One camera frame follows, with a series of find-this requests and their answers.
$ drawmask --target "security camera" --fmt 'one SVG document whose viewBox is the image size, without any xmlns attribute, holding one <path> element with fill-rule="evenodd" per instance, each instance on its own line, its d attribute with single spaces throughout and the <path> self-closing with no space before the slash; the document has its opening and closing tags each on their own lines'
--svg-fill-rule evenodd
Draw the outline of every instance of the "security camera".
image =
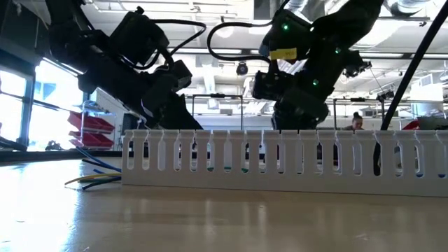
<svg viewBox="0 0 448 252">
<path fill-rule="evenodd" d="M 247 68 L 247 65 L 245 62 L 240 62 L 238 63 L 237 66 L 237 75 L 239 76 L 244 76 L 247 74 L 247 72 L 249 71 L 249 68 Z"/>
</svg>

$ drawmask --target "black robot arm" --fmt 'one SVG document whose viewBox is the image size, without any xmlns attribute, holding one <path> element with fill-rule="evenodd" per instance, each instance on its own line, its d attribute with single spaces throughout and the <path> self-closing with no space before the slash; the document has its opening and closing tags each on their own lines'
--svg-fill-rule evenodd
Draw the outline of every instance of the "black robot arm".
<svg viewBox="0 0 448 252">
<path fill-rule="evenodd" d="M 350 47 L 369 33 L 382 4 L 383 0 L 348 0 L 336 13 L 320 17 L 312 24 L 280 8 L 272 21 L 265 24 L 272 28 L 259 49 L 262 58 L 253 59 L 270 62 L 269 71 L 259 71 L 255 75 L 252 94 L 256 99 L 276 101 L 275 129 L 316 128 L 328 115 L 325 100 L 333 93 L 340 75 L 354 77 L 372 66 Z M 216 30 L 232 25 L 259 26 L 236 22 L 220 24 L 211 30 L 207 41 L 211 41 Z M 210 43 L 207 45 L 218 59 L 239 60 L 221 57 L 213 52 Z M 306 62 L 301 71 L 291 75 L 279 70 L 277 60 Z"/>
<path fill-rule="evenodd" d="M 112 35 L 107 36 L 90 24 L 81 10 L 83 0 L 45 2 L 51 17 L 52 56 L 82 72 L 78 76 L 80 90 L 92 93 L 102 89 L 127 109 L 142 115 L 149 128 L 202 128 L 187 111 L 185 97 L 176 94 L 191 84 L 192 75 L 182 61 L 173 61 L 174 51 L 168 52 L 169 41 L 157 26 L 158 22 L 173 20 L 151 20 L 138 8 L 126 14 Z M 204 32 L 205 24 L 187 24 L 197 24 L 203 30 L 193 39 Z M 143 66 L 154 54 L 153 61 Z M 135 71 L 149 69 L 159 55 L 165 58 L 166 64 L 154 73 Z"/>
</svg>

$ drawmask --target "red storage bin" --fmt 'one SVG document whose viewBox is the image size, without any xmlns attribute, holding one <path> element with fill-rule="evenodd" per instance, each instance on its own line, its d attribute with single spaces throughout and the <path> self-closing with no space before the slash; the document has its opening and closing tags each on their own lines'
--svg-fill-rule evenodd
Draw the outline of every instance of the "red storage bin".
<svg viewBox="0 0 448 252">
<path fill-rule="evenodd" d="M 97 124 L 101 125 L 101 133 L 110 134 L 115 129 L 112 124 L 108 123 L 103 118 L 94 118 L 89 116 L 89 120 L 95 121 Z"/>
<path fill-rule="evenodd" d="M 69 123 L 75 126 L 78 130 L 81 130 L 81 125 L 83 121 L 83 115 L 77 112 L 70 112 Z M 89 120 L 90 116 L 84 117 L 84 128 L 87 130 L 100 130 L 102 125 L 96 120 Z"/>
<path fill-rule="evenodd" d="M 112 148 L 113 141 L 108 139 L 102 134 L 95 133 L 84 133 L 83 142 L 81 143 L 81 133 L 80 132 L 70 132 L 69 135 L 75 137 L 77 140 L 71 141 L 75 146 L 81 144 L 82 147 L 92 147 L 92 148 Z"/>
<path fill-rule="evenodd" d="M 103 134 L 111 134 L 115 127 L 102 118 L 88 115 L 84 116 L 83 140 L 81 143 L 82 119 L 82 113 L 70 112 L 68 121 L 79 130 L 79 132 L 71 131 L 69 133 L 70 136 L 75 138 L 70 140 L 73 145 L 86 148 L 112 148 L 113 141 Z"/>
<path fill-rule="evenodd" d="M 106 136 L 102 135 L 102 134 L 91 134 L 93 135 L 96 139 L 98 139 L 101 143 L 101 147 L 107 147 L 107 148 L 112 148 L 113 146 L 113 141 L 108 139 Z"/>
</svg>

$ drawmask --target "yellow label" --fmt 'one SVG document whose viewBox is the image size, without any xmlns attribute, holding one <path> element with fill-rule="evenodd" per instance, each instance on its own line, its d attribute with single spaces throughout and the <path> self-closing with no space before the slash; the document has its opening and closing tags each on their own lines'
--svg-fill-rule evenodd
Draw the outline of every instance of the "yellow label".
<svg viewBox="0 0 448 252">
<path fill-rule="evenodd" d="M 297 48 L 278 49 L 269 52 L 271 60 L 295 60 L 297 57 Z"/>
</svg>

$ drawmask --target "desk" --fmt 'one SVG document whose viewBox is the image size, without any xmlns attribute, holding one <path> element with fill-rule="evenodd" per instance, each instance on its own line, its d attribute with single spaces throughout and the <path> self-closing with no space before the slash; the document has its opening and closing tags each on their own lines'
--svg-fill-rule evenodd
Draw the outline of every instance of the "desk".
<svg viewBox="0 0 448 252">
<path fill-rule="evenodd" d="M 79 160 L 0 167 L 0 251 L 446 251 L 448 199 L 104 185 Z"/>
</svg>

